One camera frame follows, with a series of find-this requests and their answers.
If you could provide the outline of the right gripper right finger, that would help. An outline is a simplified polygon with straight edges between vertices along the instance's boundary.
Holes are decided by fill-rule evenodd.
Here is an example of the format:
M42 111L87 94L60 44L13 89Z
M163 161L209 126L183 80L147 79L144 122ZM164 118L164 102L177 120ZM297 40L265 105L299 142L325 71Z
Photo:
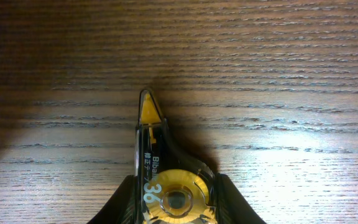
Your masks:
M218 224L266 224L225 174L216 176Z

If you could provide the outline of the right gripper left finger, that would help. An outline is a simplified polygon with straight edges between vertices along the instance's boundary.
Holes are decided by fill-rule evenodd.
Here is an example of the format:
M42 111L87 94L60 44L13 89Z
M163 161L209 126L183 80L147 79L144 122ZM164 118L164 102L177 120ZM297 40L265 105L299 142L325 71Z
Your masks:
M88 224L135 224L135 177L128 175Z

